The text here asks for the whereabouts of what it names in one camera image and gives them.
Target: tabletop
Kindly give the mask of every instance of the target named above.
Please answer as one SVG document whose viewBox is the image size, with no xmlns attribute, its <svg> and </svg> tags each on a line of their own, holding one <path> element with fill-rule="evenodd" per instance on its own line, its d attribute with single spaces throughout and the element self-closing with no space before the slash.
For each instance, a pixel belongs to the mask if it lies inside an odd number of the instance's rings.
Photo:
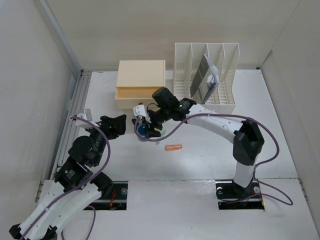
<svg viewBox="0 0 320 240">
<path fill-rule="evenodd" d="M 116 71 L 93 72 L 85 102 L 94 121 L 100 116 L 122 115 L 115 102 Z M 166 71 L 166 85 L 172 88 L 172 71 Z M 282 132 L 276 111 L 260 70 L 237 70 L 232 86 L 236 107 L 234 114 L 252 117 L 263 123 L 279 142 L 280 154 L 274 161 L 257 169 L 258 178 L 297 178 L 297 172 Z M 164 124 L 170 132 L 178 122 Z M 87 134 L 83 129 L 79 135 Z M 265 139 L 257 162 L 275 154 L 276 148 L 262 130 Z M 165 145 L 181 144 L 182 149 L 165 151 Z M 232 179 L 236 161 L 233 146 L 221 136 L 193 125 L 183 125 L 171 137 L 161 141 L 141 142 L 127 119 L 126 133 L 110 141 L 111 159 L 104 172 L 114 181 L 128 180 L 209 180 Z M 107 157 L 104 151 L 102 160 Z"/>
<path fill-rule="evenodd" d="M 284 190 L 293 206 L 263 197 L 265 210 L 219 210 L 213 180 L 129 181 L 127 209 L 97 211 L 89 239 L 319 240 L 299 181 L 265 182 Z M 261 191 L 285 200 L 267 186 Z M 63 230 L 64 238 L 85 239 L 92 220 L 92 211 L 82 211 Z"/>
</svg>

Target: white wall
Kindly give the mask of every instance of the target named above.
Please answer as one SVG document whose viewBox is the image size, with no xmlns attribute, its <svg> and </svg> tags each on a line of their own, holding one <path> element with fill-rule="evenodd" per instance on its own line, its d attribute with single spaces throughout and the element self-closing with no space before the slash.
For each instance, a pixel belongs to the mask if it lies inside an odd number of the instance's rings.
<svg viewBox="0 0 320 240">
<path fill-rule="evenodd" d="M 319 12 L 301 0 L 261 70 L 320 233 Z"/>
<path fill-rule="evenodd" d="M 260 67 L 299 0 L 48 0 L 84 68 L 164 59 L 175 43 L 239 43 L 240 68 Z"/>
<path fill-rule="evenodd" d="M 0 33 L 0 238 L 11 239 L 50 165 L 71 72 L 33 0 L 5 0 Z"/>
</svg>

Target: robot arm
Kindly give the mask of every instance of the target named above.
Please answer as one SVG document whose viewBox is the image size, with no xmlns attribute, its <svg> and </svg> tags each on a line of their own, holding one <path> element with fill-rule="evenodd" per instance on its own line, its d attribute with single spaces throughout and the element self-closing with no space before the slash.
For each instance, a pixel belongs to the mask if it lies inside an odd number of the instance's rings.
<svg viewBox="0 0 320 240">
<path fill-rule="evenodd" d="M 77 117 L 91 121 L 91 113 L 88 110 Z M 102 130 L 108 140 L 112 140 L 125 134 L 126 118 L 126 115 L 116 118 L 102 116 L 101 121 L 94 125 Z M 79 123 L 77 120 L 76 126 L 85 128 L 90 136 L 80 136 L 73 142 L 68 151 L 69 157 L 56 173 L 47 195 L 24 222 L 10 228 L 9 232 L 14 239 L 21 239 L 45 210 L 44 215 L 26 233 L 24 240 L 56 240 L 57 234 L 79 211 L 101 196 L 108 195 L 112 190 L 112 180 L 101 172 L 83 189 L 70 192 L 47 208 L 53 200 L 87 181 L 93 175 L 88 167 L 96 167 L 100 163 L 106 141 L 96 129 Z"/>
<path fill-rule="evenodd" d="M 265 142 L 258 125 L 249 120 L 238 121 L 221 116 L 209 116 L 214 112 L 191 99 L 184 98 L 179 101 L 165 87 L 154 92 L 152 97 L 159 107 L 157 111 L 143 110 L 145 108 L 142 105 L 133 108 L 134 115 L 142 116 L 142 122 L 147 126 L 145 137 L 160 137 L 158 130 L 162 130 L 162 124 L 173 119 L 205 128 L 227 139 L 233 144 L 233 157 L 237 161 L 232 184 L 236 191 L 241 192 L 238 194 L 239 198 L 243 197 L 252 182 L 255 162 Z"/>
</svg>

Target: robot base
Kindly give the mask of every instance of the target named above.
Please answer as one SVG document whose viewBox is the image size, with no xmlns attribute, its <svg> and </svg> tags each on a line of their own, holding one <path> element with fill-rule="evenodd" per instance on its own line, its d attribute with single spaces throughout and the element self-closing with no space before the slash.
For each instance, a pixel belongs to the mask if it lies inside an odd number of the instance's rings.
<svg viewBox="0 0 320 240">
<path fill-rule="evenodd" d="M 234 183 L 232 179 L 216 180 L 215 187 L 219 210 L 265 209 L 261 196 L 254 196 L 247 200 L 233 203 L 233 201 L 260 193 L 258 182 L 253 181 L 247 188 L 242 188 Z"/>
<path fill-rule="evenodd" d="M 20 239 L 22 236 L 20 233 L 21 229 L 19 226 L 20 226 L 20 223 L 13 225 L 9 230 L 9 233 L 14 239 Z M 48 229 L 45 236 L 41 240 L 57 240 L 58 236 L 56 234 L 56 230 L 57 229 L 55 227 Z"/>
</svg>

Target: screw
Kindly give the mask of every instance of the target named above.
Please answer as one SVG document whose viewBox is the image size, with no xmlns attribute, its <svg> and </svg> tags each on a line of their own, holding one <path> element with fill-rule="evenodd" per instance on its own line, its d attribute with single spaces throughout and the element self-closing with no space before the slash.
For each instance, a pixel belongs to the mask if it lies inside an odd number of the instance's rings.
<svg viewBox="0 0 320 240">
<path fill-rule="evenodd" d="M 260 187 L 258 187 L 258 186 L 255 186 L 255 187 L 253 188 L 253 191 L 254 191 L 256 194 L 261 193 Z"/>
<path fill-rule="evenodd" d="M 127 195 L 127 194 L 128 194 L 128 189 L 122 188 L 122 189 L 121 189 L 121 194 L 122 194 L 122 195 Z"/>
<path fill-rule="evenodd" d="M 216 192 L 217 192 L 219 195 L 221 195 L 221 194 L 224 193 L 224 192 L 223 192 L 223 188 L 222 188 L 221 186 L 218 186 L 218 187 L 216 188 Z"/>
</svg>

